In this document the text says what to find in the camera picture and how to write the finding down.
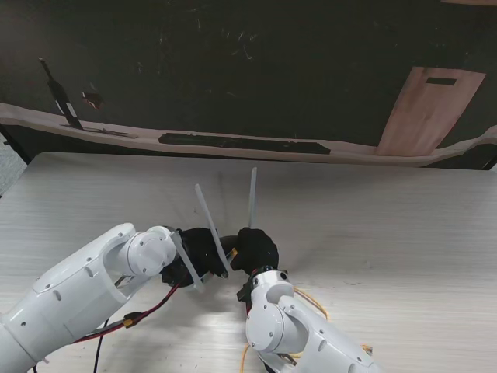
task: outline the white wooden table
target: white wooden table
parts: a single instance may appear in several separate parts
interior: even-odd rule
[[[374,347],[389,372],[494,371],[497,351],[497,176],[479,171],[220,159],[43,154],[0,200],[0,312],[54,264],[122,222],[206,226],[200,183],[222,235],[248,218],[259,167],[256,226],[280,267]],[[236,291],[178,291],[132,329],[106,336],[100,372],[230,372],[245,344]],[[126,305],[143,311],[169,287],[154,279]],[[66,347],[39,373],[89,373],[96,342]],[[246,372],[264,372],[249,351]]]

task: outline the white plastic casing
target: white plastic casing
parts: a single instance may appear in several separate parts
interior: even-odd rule
[[[253,284],[247,339],[276,373],[382,372],[358,343],[294,298],[286,274],[265,272]],[[295,352],[302,352],[296,366],[278,355]]]
[[[145,249],[140,241],[136,248],[130,245],[135,237]],[[175,254],[166,228],[137,235],[126,223],[48,270],[24,299],[0,317],[0,372],[24,373],[26,366],[31,368],[33,362],[98,328]],[[116,276],[123,274],[133,277],[117,288]],[[11,345],[13,340],[19,347]]]

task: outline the red wire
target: red wire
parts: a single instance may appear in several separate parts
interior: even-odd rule
[[[175,293],[175,291],[178,290],[179,284],[181,284],[181,281],[178,284],[176,284],[175,286],[173,286],[171,288],[171,290],[169,290],[169,293],[164,297],[164,299],[162,299],[156,306],[152,307],[148,311],[143,312],[140,316],[138,316],[135,320],[133,320],[133,324],[136,324],[137,322],[141,321],[142,319],[144,319],[145,317],[147,317],[151,313],[154,313],[159,308],[161,308],[169,300],[169,298],[171,298],[171,296]],[[98,333],[98,334],[95,334],[92,336],[84,336],[84,337],[80,338],[79,340],[76,340],[72,344],[85,342],[87,340],[94,340],[95,338],[100,338],[101,336],[105,336],[106,334],[113,333],[116,330],[119,330],[122,328],[124,328],[124,324],[114,326],[112,329],[106,330],[105,332],[101,332],[101,333]]]

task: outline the circular joint cover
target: circular joint cover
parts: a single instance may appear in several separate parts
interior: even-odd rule
[[[273,352],[283,338],[283,316],[272,303],[253,305],[245,329],[248,344],[260,352]]]
[[[130,244],[127,259],[137,276],[152,277],[159,274],[167,259],[164,237],[157,232],[137,234]]]

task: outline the floor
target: floor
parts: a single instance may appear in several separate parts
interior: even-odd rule
[[[26,163],[8,145],[0,134],[0,196],[13,185],[26,168]]]

